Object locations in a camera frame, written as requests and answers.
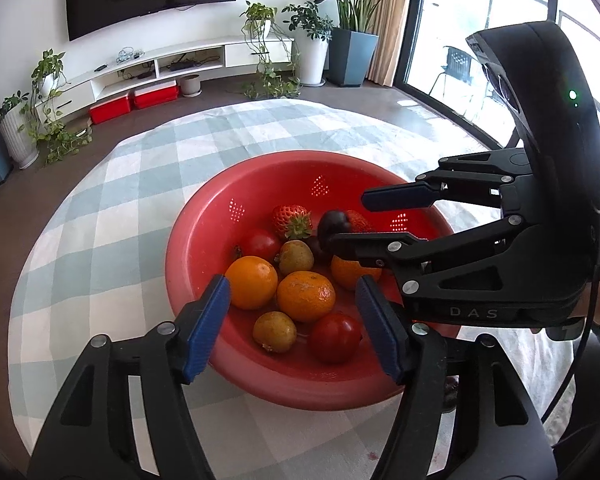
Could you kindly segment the brown kiwi fruit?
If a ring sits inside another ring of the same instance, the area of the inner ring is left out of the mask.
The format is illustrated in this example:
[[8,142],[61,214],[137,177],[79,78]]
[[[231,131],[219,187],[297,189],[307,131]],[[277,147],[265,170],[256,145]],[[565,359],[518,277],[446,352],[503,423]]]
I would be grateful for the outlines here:
[[267,352],[285,353],[297,340],[297,327],[283,312],[266,312],[254,323],[252,338]]
[[288,240],[279,249],[277,263],[283,275],[309,271],[314,266],[314,255],[311,248],[302,240]]

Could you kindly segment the brown kiwi fruit back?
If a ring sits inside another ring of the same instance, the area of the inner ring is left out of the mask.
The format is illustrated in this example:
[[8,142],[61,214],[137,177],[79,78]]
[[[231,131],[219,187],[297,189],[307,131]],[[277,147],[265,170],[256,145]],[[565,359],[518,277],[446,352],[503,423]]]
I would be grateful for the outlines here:
[[285,353],[297,340],[297,327],[283,312],[266,312],[254,323],[252,338],[267,352]]

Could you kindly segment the brown kiwi fruit front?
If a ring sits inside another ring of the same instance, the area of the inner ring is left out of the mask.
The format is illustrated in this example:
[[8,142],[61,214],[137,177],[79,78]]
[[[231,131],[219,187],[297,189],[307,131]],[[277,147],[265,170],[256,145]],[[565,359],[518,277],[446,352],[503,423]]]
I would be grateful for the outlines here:
[[309,271],[314,266],[314,255],[311,248],[302,240],[288,240],[279,249],[277,263],[283,275]]

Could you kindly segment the red storage box left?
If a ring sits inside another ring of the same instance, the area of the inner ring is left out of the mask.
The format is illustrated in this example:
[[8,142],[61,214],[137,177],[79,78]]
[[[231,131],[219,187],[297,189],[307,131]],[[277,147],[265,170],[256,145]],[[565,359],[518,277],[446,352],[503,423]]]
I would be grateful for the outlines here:
[[129,93],[115,96],[107,101],[94,104],[90,107],[90,118],[94,125],[108,122],[108,120],[129,114],[132,102]]

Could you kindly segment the checkered green white tablecloth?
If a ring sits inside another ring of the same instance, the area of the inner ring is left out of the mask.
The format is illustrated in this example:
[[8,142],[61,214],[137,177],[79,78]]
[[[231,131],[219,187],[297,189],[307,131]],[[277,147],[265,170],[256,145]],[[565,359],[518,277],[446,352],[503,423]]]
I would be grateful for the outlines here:
[[[448,124],[425,136],[285,99],[215,108],[121,142],[59,206],[15,289],[9,395],[24,445],[40,447],[80,354],[158,338],[278,205],[314,218],[360,209],[368,188],[478,151]],[[272,356],[252,339],[255,318],[227,308],[169,431],[191,422],[219,479],[370,478],[406,397],[372,344],[341,366],[314,362],[303,341]]]

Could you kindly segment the dark plum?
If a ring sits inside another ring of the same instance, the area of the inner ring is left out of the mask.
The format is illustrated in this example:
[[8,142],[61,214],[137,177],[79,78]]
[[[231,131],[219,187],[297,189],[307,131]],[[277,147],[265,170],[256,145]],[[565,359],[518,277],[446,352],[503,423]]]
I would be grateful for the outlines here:
[[332,236],[350,232],[351,222],[348,215],[342,210],[329,210],[321,216],[317,225],[316,236],[318,244],[325,250]]
[[451,413],[457,406],[458,386],[460,378],[457,375],[445,378],[442,412]]

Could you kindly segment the tall plant blue pot right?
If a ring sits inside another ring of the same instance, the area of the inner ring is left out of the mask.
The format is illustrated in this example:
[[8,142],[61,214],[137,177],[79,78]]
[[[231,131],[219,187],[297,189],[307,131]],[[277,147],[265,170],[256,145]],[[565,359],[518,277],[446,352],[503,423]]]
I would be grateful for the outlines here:
[[[314,0],[320,4],[326,0]],[[338,26],[329,45],[328,80],[339,87],[359,87],[370,68],[378,36],[370,31],[381,0],[334,0]]]

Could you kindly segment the large orange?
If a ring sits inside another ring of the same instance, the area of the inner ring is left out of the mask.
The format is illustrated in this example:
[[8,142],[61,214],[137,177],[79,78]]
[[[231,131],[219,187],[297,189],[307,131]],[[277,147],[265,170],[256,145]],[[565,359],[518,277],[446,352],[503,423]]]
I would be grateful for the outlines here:
[[237,309],[247,311],[264,307],[274,297],[278,285],[274,266],[256,256],[235,260],[225,277],[230,282],[230,302]]

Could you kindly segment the trailing plant on console right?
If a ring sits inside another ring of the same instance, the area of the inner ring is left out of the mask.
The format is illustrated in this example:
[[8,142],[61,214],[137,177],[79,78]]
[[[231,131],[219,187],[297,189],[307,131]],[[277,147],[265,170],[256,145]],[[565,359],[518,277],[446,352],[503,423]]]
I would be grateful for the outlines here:
[[[242,36],[251,54],[257,59],[256,79],[245,84],[244,95],[253,101],[295,98],[300,94],[300,81],[288,75],[296,68],[292,47],[287,36],[276,24],[277,9],[260,2],[246,1],[246,10],[240,14],[245,20]],[[286,72],[281,72],[273,60],[272,47],[281,46],[285,55]]]

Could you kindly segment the plant white ribbed pot left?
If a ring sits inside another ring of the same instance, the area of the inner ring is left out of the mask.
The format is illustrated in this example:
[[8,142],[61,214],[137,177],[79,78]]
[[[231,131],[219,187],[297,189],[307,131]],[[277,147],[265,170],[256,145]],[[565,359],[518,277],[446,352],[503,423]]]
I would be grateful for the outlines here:
[[9,156],[20,170],[29,168],[40,154],[28,130],[28,97],[28,92],[17,91],[4,99],[0,108],[1,135]]

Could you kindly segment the red tomato with stem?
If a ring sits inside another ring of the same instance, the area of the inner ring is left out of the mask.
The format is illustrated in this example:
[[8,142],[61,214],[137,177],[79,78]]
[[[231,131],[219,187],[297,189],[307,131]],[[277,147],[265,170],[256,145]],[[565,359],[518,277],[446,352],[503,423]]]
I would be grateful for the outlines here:
[[238,254],[242,257],[255,256],[273,262],[279,253],[279,238],[266,229],[250,229],[240,238],[237,244]]

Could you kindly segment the white tv console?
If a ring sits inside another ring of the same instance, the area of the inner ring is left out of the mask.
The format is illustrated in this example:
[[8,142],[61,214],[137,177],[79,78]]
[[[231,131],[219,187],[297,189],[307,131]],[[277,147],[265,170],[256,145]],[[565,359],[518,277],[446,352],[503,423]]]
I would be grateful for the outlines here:
[[203,80],[249,74],[256,65],[242,36],[186,42],[146,51],[123,63],[108,62],[103,68],[71,77],[57,103],[66,122],[94,104],[151,84],[191,74]]

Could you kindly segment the red storage box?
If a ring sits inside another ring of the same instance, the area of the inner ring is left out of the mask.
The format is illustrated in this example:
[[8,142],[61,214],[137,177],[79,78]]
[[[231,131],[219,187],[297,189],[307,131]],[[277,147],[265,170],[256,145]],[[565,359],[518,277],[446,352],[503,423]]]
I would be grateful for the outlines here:
[[94,125],[108,122],[108,120],[129,114],[132,102],[129,93],[115,96],[107,101],[94,104],[90,107],[90,118]]
[[138,110],[178,99],[180,88],[175,80],[166,80],[133,91],[133,106]]

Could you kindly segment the mandarin orange with stem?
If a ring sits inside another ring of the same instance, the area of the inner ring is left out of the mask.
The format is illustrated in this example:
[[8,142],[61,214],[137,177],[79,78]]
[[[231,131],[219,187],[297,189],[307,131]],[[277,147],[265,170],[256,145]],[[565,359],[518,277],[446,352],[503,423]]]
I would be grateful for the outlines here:
[[382,271],[379,268],[366,268],[357,261],[344,260],[338,256],[333,256],[330,262],[330,273],[338,285],[353,292],[360,278],[368,275],[374,282],[378,282]]

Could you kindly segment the red grape tomato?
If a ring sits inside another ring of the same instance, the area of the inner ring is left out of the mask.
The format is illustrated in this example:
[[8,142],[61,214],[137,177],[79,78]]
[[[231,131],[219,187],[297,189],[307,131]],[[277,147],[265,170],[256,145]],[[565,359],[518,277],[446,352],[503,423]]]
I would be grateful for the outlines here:
[[332,258],[332,255],[329,254],[328,252],[325,252],[321,248],[320,241],[318,240],[318,238],[315,235],[312,235],[309,238],[307,238],[306,244],[311,249],[315,263],[321,263],[321,264],[329,264],[330,263],[330,259]]

